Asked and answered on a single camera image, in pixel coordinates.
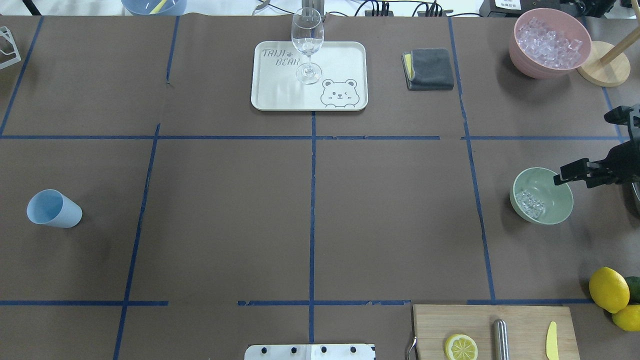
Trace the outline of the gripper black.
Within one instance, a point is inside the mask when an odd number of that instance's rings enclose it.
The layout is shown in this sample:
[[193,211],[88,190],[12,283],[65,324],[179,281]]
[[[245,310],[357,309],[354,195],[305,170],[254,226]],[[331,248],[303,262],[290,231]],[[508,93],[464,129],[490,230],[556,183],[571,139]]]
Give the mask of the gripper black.
[[613,146],[605,159],[592,162],[578,159],[560,167],[553,176],[555,186],[584,181],[591,189],[601,185],[621,185],[639,181],[640,176],[640,105],[619,105],[606,112],[603,118],[613,125],[627,126],[630,139]]

